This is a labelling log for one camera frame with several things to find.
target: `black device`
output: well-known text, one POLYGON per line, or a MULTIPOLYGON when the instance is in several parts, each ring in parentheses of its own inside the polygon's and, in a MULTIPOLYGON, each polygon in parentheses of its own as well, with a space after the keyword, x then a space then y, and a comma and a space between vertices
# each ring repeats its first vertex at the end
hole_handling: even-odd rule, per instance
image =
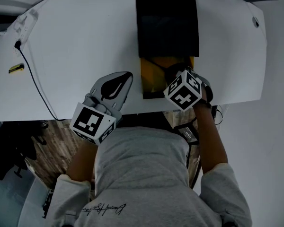
POLYGON ((195 0, 136 0, 140 57, 199 56, 195 0))

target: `sleeve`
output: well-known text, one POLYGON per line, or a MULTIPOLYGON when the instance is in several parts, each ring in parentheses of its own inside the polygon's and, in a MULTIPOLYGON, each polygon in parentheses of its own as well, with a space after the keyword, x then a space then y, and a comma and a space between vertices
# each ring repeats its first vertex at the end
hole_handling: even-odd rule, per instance
POLYGON ((229 164, 218 164, 202 176, 200 198, 220 214, 223 225, 252 226, 248 204, 229 164))
POLYGON ((67 175, 60 175, 46 215, 45 226, 73 226, 81 210, 89 203, 89 193, 89 182, 77 182, 67 175))

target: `black and white marker cube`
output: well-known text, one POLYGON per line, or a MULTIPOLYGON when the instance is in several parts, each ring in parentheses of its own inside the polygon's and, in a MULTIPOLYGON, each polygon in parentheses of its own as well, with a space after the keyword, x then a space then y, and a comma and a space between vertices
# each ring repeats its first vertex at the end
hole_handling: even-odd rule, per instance
POLYGON ((165 97, 177 106, 180 110, 186 111, 202 98, 201 80, 193 77, 187 70, 184 70, 165 89, 165 97))
POLYGON ((116 118, 81 103, 78 103, 70 124, 76 135, 96 145, 101 144, 115 127, 116 118))

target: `black cable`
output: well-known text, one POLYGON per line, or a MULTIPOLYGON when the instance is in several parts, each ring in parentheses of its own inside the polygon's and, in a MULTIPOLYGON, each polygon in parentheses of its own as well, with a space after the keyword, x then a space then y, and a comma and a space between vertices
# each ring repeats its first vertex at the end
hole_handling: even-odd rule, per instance
POLYGON ((194 117, 194 119, 191 121, 191 123, 195 122, 197 120, 197 117, 194 117))
POLYGON ((147 61, 150 62, 151 64, 154 64, 155 66, 159 67, 162 71, 166 72, 166 69, 167 69, 167 68, 160 66, 158 63, 152 61, 151 59, 145 58, 145 60, 147 60, 147 61))
POLYGON ((189 145, 188 157, 187 157, 187 159, 186 159, 186 168, 187 168, 187 169, 188 169, 188 167, 189 167, 190 151, 191 151, 191 145, 189 145))
POLYGON ((221 116, 222 116, 222 120, 221 120, 221 122, 220 123, 222 123, 222 121, 223 121, 223 114, 220 112, 220 110, 219 109, 217 109, 217 111, 221 114, 221 116))
POLYGON ((50 112, 50 114, 52 115, 52 117, 53 117, 56 121, 63 121, 64 119, 57 119, 57 118, 53 115, 53 113, 52 113, 52 111, 49 109, 49 107, 47 106, 47 103, 46 103, 46 101, 44 100, 44 98, 43 98, 42 94, 40 93, 40 90, 39 90, 39 88, 38 88, 38 86, 37 86, 37 84, 36 84, 36 82, 35 82, 35 79, 34 79, 34 77, 33 77, 33 73, 32 73, 32 71, 31 71, 31 69, 30 69, 30 66, 29 66, 29 64, 28 64, 28 62, 27 62, 27 60, 26 60, 26 58, 25 58, 24 54, 22 53, 22 51, 21 51, 21 49, 20 49, 20 47, 19 47, 19 46, 17 46, 17 47, 16 47, 16 45, 15 45, 15 48, 16 48, 16 49, 18 49, 18 50, 20 51, 21 55, 23 56, 23 59, 24 59, 24 60, 25 60, 25 62, 27 63, 27 66, 28 66, 28 69, 29 69, 30 75, 32 76, 32 79, 33 79, 34 85, 35 85, 35 87, 37 88, 38 93, 39 93, 40 97, 42 98, 42 100, 43 100, 43 102, 44 102, 45 106, 47 107, 48 111, 50 112))

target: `wooden floor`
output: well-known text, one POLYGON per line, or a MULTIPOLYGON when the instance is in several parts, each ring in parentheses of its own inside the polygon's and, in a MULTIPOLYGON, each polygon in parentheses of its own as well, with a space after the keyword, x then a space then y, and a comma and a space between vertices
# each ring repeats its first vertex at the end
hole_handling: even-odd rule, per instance
MULTIPOLYGON (((180 111, 164 112, 164 115, 172 127, 190 122, 195 117, 193 110, 184 113, 180 111)), ((33 139, 37 160, 28 159, 28 162, 34 168, 35 173, 52 189, 56 184, 57 177, 66 172, 72 157, 78 149, 78 145, 83 141, 70 130, 70 122, 70 120, 62 122, 49 120, 49 127, 44 130, 43 136, 47 142, 45 146, 33 139)), ((199 146, 193 146, 188 169, 190 183, 192 183, 195 176, 199 155, 199 146)))

